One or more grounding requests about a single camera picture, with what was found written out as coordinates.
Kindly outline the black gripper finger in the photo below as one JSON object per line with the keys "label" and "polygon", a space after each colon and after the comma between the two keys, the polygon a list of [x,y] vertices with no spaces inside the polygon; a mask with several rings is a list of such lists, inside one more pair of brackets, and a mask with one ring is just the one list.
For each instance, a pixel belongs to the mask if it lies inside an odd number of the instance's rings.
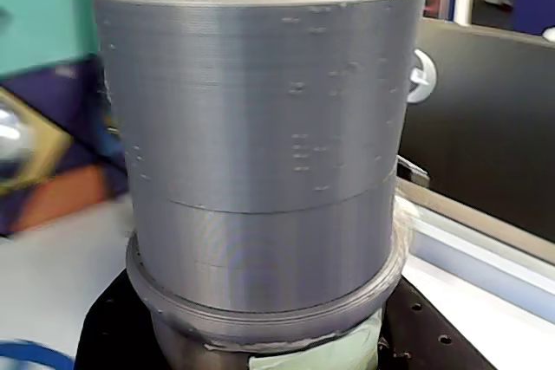
{"label": "black gripper finger", "polygon": [[386,302],[378,367],[487,370],[494,366],[406,278]]}
{"label": "black gripper finger", "polygon": [[168,363],[151,315],[121,272],[86,314],[75,357],[77,369],[158,370]]}

